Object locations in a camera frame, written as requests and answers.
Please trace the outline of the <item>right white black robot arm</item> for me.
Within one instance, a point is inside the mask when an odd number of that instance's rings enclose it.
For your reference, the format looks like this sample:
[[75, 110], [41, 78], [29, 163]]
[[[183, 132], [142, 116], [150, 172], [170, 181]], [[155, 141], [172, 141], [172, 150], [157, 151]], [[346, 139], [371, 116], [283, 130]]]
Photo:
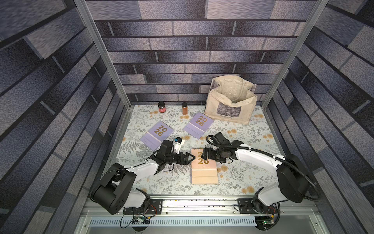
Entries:
[[252, 163], [277, 176], [277, 182], [259, 189], [252, 198], [252, 203], [260, 212], [262, 208], [278, 202], [291, 201], [301, 203], [304, 199], [319, 202], [320, 191], [298, 157], [274, 155], [252, 148], [242, 141], [229, 141], [219, 132], [206, 137], [212, 148], [205, 148], [202, 158], [221, 164], [227, 159]]

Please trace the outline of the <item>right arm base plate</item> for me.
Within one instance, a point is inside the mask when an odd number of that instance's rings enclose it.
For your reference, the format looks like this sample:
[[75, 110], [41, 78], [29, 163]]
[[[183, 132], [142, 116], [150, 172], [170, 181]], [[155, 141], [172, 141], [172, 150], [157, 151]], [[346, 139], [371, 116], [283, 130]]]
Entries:
[[278, 214], [279, 209], [276, 203], [265, 206], [259, 200], [255, 199], [238, 199], [238, 208], [241, 214]]

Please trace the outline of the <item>peach 2026 desk calendar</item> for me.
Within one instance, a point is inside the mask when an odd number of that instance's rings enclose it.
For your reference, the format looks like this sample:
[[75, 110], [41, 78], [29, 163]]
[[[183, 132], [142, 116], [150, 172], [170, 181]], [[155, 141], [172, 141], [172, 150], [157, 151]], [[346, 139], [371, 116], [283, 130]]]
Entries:
[[201, 155], [203, 149], [194, 148], [191, 154], [196, 158], [191, 163], [192, 184], [218, 184], [217, 164], [214, 160], [203, 160]]

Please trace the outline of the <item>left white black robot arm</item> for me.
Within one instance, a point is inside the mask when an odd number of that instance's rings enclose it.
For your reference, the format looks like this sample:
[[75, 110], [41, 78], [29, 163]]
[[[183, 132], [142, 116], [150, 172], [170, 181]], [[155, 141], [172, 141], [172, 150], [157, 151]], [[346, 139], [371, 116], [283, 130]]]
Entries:
[[176, 141], [164, 140], [160, 148], [138, 165], [113, 164], [101, 175], [89, 192], [89, 198], [114, 215], [122, 208], [145, 213], [151, 206], [150, 195], [134, 189], [136, 181], [164, 171], [166, 165], [189, 165], [196, 157], [190, 153], [175, 152]]

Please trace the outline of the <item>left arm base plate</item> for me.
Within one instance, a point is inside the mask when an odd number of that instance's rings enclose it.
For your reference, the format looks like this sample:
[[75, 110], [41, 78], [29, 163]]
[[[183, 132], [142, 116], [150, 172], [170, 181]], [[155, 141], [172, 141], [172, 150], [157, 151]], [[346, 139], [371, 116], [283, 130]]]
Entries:
[[163, 199], [146, 199], [139, 208], [124, 208], [123, 214], [160, 215], [162, 213], [163, 201]]

